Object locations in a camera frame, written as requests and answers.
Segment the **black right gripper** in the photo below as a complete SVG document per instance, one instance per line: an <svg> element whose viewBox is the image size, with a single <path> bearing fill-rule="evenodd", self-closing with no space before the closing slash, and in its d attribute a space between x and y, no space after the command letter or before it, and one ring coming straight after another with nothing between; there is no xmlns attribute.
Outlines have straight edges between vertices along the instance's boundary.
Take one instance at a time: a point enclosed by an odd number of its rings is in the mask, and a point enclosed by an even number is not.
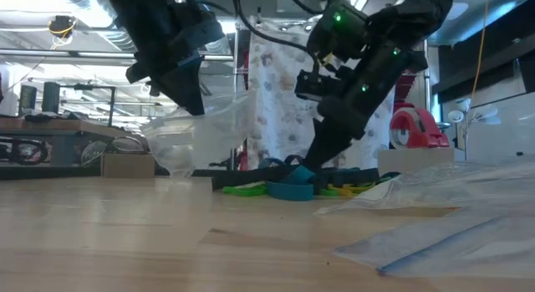
<svg viewBox="0 0 535 292"><path fill-rule="evenodd" d="M340 91L318 104L322 120L313 119L314 138L303 164L322 166L365 133L369 119L402 74L428 68L425 53L394 43L369 47Z"/></svg>

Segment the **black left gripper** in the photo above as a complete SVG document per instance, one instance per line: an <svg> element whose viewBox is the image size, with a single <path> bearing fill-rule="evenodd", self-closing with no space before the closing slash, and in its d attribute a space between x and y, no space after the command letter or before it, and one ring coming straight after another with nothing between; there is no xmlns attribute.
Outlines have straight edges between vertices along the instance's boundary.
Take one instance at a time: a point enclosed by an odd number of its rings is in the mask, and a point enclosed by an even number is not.
<svg viewBox="0 0 535 292"><path fill-rule="evenodd" d="M135 63L125 73L131 83L148 78L151 85L191 115L204 115L198 49L187 46L178 33L161 30L130 30L135 47Z"/></svg>

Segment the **teal rubber band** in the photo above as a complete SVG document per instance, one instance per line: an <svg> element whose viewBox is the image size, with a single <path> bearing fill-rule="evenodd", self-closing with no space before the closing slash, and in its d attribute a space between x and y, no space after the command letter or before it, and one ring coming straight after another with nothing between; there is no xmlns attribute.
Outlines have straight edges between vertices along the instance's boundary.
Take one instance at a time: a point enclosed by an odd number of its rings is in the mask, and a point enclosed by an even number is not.
<svg viewBox="0 0 535 292"><path fill-rule="evenodd" d="M313 199L316 175L304 166L299 166L279 182L266 182L270 197L293 202L306 202Z"/></svg>

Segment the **yellow rubber band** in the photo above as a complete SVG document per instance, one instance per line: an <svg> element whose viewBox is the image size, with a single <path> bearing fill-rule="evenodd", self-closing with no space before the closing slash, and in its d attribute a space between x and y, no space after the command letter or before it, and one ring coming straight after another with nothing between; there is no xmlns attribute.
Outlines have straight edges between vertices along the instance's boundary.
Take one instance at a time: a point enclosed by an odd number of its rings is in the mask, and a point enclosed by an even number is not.
<svg viewBox="0 0 535 292"><path fill-rule="evenodd" d="M371 183L365 183L360 185L354 185L354 184L343 184L341 187L336 187L332 184L329 184L327 186L326 191L334 196L340 196L340 197L355 197L359 194L368 191L372 187L375 186L374 182Z"/></svg>

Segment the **white cardboard box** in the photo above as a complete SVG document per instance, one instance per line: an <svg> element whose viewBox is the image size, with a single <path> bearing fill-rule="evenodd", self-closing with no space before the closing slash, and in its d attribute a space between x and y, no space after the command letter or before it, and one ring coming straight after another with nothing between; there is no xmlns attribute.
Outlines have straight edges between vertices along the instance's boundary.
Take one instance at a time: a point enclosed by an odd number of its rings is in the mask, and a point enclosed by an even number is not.
<svg viewBox="0 0 535 292"><path fill-rule="evenodd" d="M390 149L378 152L380 175L388 172L417 172L455 160L453 148L408 148Z"/></svg>

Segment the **brown cardboard box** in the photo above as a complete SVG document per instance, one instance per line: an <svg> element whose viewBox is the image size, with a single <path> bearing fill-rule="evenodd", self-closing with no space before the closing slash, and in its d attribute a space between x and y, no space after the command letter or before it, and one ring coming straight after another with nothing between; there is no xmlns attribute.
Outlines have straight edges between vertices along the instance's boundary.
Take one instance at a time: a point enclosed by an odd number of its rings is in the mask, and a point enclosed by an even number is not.
<svg viewBox="0 0 535 292"><path fill-rule="evenodd" d="M104 178L153 178L155 159L148 154L105 153L100 158L100 173Z"/></svg>

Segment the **black metal stand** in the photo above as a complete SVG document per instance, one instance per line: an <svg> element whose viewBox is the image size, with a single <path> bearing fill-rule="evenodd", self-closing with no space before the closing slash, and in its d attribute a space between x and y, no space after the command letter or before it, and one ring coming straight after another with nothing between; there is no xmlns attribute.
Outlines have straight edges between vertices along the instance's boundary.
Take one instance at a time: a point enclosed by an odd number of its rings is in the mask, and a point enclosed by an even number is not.
<svg viewBox="0 0 535 292"><path fill-rule="evenodd" d="M61 85L62 88L68 88L73 90L95 90L95 89L102 89L102 90L109 90L110 91L110 101L108 102L110 109L109 109L109 119L108 119L108 127L111 127L113 125L113 116L114 116L114 110L115 110L115 102L116 102L116 87L111 85L92 85L92 84L81 84L77 83L74 85Z"/></svg>

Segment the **red tape dispenser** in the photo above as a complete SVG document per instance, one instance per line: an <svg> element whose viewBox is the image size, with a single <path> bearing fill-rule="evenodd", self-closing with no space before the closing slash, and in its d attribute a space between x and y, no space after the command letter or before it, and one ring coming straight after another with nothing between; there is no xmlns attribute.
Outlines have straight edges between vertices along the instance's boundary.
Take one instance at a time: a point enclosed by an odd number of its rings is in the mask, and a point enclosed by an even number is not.
<svg viewBox="0 0 535 292"><path fill-rule="evenodd" d="M447 148L445 134L436 124L432 114L421 108L398 109L390 122L390 144L395 149Z"/></svg>

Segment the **black cylindrical container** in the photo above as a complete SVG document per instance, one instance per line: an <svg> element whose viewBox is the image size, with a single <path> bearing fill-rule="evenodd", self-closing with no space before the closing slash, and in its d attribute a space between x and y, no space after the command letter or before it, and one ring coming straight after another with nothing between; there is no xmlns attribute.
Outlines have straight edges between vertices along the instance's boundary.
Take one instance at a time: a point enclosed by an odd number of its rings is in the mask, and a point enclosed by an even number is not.
<svg viewBox="0 0 535 292"><path fill-rule="evenodd" d="M58 114L60 102L59 95L59 84L54 82L45 82L43 84L43 101L41 104L42 111Z"/></svg>
<svg viewBox="0 0 535 292"><path fill-rule="evenodd" d="M22 85L19 96L18 114L25 115L35 109L37 101L37 88L31 85Z"/></svg>

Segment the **white multi-head lamp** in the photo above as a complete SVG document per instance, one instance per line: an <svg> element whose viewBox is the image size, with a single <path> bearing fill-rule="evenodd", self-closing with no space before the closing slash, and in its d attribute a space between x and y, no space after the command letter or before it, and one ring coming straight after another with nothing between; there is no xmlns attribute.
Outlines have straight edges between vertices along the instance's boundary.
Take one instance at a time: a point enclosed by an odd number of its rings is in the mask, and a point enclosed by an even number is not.
<svg viewBox="0 0 535 292"><path fill-rule="evenodd" d="M468 160L469 130L472 125L482 123L486 125L500 125L498 108L494 104L484 105L472 109L471 99L464 98L456 101L456 110L448 113L448 120L456 126L457 143L464 151L464 159Z"/></svg>

